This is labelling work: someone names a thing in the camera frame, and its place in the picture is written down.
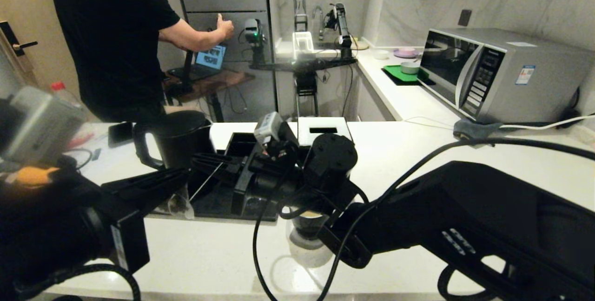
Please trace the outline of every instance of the green tray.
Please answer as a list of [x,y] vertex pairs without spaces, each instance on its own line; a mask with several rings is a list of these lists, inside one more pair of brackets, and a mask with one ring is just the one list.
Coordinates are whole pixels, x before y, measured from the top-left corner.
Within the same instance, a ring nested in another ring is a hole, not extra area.
[[387,65],[382,68],[382,71],[384,71],[396,85],[420,85],[417,80],[417,74],[404,74],[401,72],[400,65]]

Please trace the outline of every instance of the black t-shirt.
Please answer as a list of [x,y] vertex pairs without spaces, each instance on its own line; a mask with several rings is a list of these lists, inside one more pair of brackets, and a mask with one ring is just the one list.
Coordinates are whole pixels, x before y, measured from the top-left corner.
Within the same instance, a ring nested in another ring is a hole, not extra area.
[[167,0],[53,0],[89,108],[162,98],[159,30],[179,21]]

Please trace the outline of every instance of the wall outlet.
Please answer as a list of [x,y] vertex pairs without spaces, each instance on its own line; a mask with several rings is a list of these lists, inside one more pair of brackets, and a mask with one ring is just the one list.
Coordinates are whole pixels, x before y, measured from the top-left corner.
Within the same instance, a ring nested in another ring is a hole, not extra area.
[[470,18],[471,18],[471,10],[470,9],[462,10],[461,16],[459,17],[459,26],[468,26]]

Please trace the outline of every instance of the man's arm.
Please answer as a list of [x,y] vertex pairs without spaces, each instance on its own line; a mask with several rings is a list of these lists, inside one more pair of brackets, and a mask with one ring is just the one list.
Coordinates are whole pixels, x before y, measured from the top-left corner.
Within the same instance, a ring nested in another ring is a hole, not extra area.
[[233,36],[233,24],[217,17],[217,29],[212,32],[198,32],[180,19],[173,26],[159,30],[159,40],[170,42],[176,47],[194,52],[206,51]]

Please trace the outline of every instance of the person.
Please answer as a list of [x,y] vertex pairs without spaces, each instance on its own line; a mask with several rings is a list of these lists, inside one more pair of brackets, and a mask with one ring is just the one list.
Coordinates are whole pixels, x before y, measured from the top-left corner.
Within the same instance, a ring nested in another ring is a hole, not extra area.
[[233,36],[198,32],[167,0],[53,0],[79,78],[81,100],[104,122],[147,122],[165,114],[158,41],[205,51]]

